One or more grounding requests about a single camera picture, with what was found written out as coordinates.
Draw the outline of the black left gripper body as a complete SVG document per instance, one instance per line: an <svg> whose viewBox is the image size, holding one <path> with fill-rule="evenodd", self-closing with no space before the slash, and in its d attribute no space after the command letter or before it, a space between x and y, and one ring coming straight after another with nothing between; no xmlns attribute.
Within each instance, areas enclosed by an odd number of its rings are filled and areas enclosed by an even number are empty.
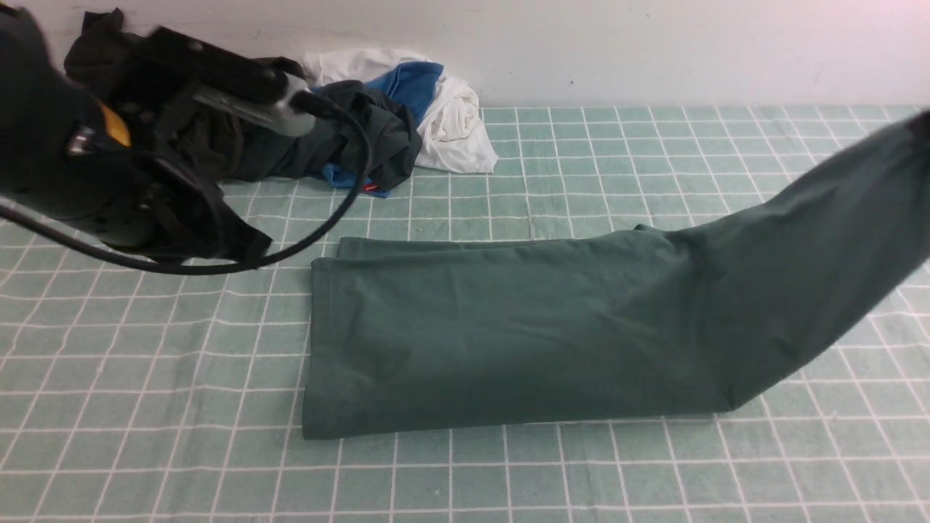
<svg viewBox="0 0 930 523"><path fill-rule="evenodd" d="M105 103L73 96L73 166L78 182L73 228L123 253L181 264L186 259L252 262L269 235L222 200L170 140L195 109L185 94Z"/></svg>

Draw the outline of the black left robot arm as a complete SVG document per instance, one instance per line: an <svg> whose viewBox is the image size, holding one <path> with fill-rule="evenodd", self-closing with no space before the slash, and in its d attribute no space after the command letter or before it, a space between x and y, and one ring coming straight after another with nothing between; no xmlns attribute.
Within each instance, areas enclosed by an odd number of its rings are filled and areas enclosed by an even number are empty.
<svg viewBox="0 0 930 523"><path fill-rule="evenodd" d="M196 110L190 81L133 60L101 87L67 78L36 19L2 7L3 198L159 264L260 259L269 235L177 149Z"/></svg>

